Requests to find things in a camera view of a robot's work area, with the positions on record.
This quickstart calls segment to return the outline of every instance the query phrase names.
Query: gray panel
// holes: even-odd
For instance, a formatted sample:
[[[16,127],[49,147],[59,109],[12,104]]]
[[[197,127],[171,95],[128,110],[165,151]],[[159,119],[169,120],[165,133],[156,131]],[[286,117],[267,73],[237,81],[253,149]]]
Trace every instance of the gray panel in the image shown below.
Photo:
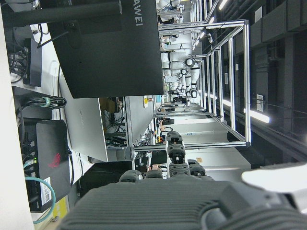
[[[235,36],[235,51],[236,54],[243,53],[243,33]]]
[[[148,103],[148,107],[143,107],[143,96],[130,97],[130,115],[132,140],[140,140],[140,135],[146,131],[151,120],[154,118],[154,107],[152,102]]]
[[[284,2],[262,18],[262,41],[277,40],[286,31],[286,2]]]
[[[302,21],[301,25],[307,25],[307,1],[303,0],[301,3]]]
[[[262,18],[250,27],[250,47],[261,45],[262,43]]]
[[[287,1],[287,29],[288,31],[299,31],[301,9],[300,2],[297,0]]]

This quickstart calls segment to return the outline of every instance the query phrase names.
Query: cable bundle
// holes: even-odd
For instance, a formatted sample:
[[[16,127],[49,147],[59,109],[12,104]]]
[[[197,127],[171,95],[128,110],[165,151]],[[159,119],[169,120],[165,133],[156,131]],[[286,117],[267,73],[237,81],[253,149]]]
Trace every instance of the cable bundle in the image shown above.
[[[64,108],[66,105],[66,99],[64,97],[40,97],[40,98],[30,98],[30,100],[25,104],[26,107],[46,107],[50,109],[60,109]]]
[[[10,73],[20,76],[18,80],[12,81],[12,83],[17,83],[24,79],[27,75],[29,68],[29,57],[27,51],[23,47],[14,43],[11,44],[13,45],[14,51],[12,53],[8,53],[8,62]]]

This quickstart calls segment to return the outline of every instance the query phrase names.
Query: label sticker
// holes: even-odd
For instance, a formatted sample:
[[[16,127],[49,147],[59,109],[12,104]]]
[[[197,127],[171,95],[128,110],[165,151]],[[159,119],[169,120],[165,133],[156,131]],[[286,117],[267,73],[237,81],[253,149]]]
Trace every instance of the label sticker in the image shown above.
[[[48,184],[51,185],[50,177],[46,178],[44,181],[46,181]],[[40,194],[41,194],[41,197],[42,197],[42,206],[45,203],[47,203],[49,200],[51,200],[51,191],[43,183],[40,183]]]

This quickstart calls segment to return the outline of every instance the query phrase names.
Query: laptop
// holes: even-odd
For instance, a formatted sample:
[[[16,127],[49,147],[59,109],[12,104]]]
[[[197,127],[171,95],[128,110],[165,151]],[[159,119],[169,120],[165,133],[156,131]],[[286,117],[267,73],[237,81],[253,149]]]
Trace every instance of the laptop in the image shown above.
[[[98,98],[74,99],[65,78],[60,78],[59,84],[61,95],[67,100],[64,112],[72,149],[85,156],[107,162]]]

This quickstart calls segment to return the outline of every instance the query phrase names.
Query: ceiling light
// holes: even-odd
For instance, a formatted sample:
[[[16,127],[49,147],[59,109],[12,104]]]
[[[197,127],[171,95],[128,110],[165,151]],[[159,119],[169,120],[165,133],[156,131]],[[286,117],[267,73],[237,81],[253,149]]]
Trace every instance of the ceiling light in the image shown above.
[[[208,94],[205,92],[205,96],[207,97]],[[213,94],[210,94],[210,97],[213,99]],[[217,96],[215,96],[215,99],[217,99]]]
[[[264,114],[261,114],[261,113],[258,113],[258,112],[255,112],[255,111],[252,111],[250,110],[249,111],[249,114],[251,117],[257,119],[257,120],[260,120],[262,122],[265,122],[265,123],[269,123],[270,122],[270,118]]]
[[[223,99],[223,104],[231,107],[231,102]]]
[[[210,19],[209,24],[212,24],[214,22],[214,16]]]
[[[202,39],[204,36],[205,36],[205,32],[203,31],[203,32],[201,33],[200,39]]]
[[[226,4],[227,1],[228,1],[228,0],[223,0],[223,1],[222,1],[222,3],[221,3],[220,6],[219,6],[219,10],[221,10],[221,9],[225,6],[225,4]]]

